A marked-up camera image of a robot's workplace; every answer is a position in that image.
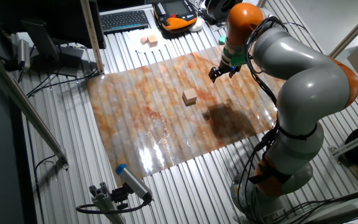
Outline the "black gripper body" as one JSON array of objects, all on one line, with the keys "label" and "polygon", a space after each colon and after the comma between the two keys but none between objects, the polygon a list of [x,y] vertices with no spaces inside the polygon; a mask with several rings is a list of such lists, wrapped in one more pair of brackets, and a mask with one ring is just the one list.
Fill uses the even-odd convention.
[{"label": "black gripper body", "polygon": [[232,66],[225,63],[225,61],[221,60],[219,63],[219,70],[221,74],[229,73]]}]

